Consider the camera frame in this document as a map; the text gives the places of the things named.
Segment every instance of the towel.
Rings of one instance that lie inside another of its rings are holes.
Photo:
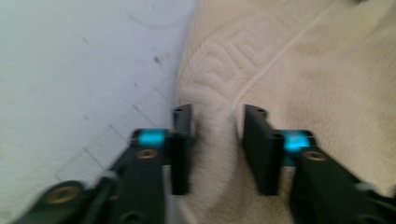
[[[293,169],[258,194],[241,148],[244,104],[276,129],[312,131],[322,149],[390,195],[396,184],[396,3],[202,0],[184,50],[177,103],[193,104],[191,224],[292,223]]]

